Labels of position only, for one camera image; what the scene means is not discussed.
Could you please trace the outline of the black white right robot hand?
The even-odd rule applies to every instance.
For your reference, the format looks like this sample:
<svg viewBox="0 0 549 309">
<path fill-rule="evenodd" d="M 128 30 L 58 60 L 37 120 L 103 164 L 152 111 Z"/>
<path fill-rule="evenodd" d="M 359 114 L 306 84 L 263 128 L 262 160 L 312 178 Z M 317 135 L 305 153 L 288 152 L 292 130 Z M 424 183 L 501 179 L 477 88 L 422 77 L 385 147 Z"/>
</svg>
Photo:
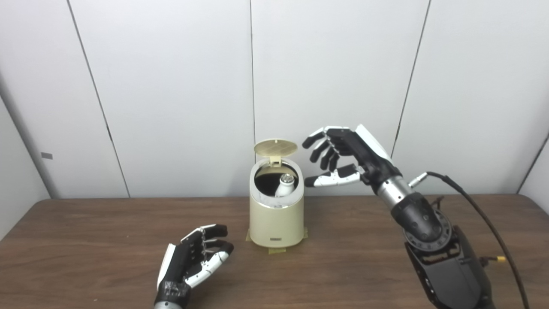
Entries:
<svg viewBox="0 0 549 309">
<path fill-rule="evenodd" d="M 319 161 L 324 171 L 304 180 L 308 188 L 363 182 L 377 192 L 390 179 L 402 177 L 386 150 L 363 125 L 354 130 L 322 127 L 309 135 L 302 146 L 313 148 L 310 161 Z"/>
</svg>

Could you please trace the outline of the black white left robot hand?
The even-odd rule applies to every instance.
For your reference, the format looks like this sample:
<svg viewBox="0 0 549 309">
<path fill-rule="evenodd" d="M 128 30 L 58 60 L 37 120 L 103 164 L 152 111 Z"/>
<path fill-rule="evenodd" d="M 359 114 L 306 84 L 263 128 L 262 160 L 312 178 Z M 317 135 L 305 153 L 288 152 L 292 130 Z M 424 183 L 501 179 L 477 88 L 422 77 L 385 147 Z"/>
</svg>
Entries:
<svg viewBox="0 0 549 309">
<path fill-rule="evenodd" d="M 157 276 L 155 309 L 184 309 L 191 292 L 208 279 L 234 250 L 223 240 L 228 229 L 223 224 L 196 227 L 178 244 L 168 244 Z"/>
</svg>

